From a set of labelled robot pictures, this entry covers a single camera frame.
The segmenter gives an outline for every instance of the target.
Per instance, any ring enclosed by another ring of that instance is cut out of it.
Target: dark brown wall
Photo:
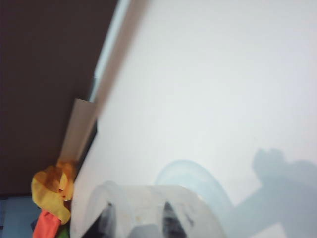
[[[30,192],[86,99],[116,0],[1,0],[0,196]]]

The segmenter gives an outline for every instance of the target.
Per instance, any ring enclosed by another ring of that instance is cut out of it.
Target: white surface
[[[237,206],[262,187],[259,149],[314,166],[316,16],[315,0],[148,2],[75,184],[72,238],[106,180],[153,184],[166,164],[194,160]]]

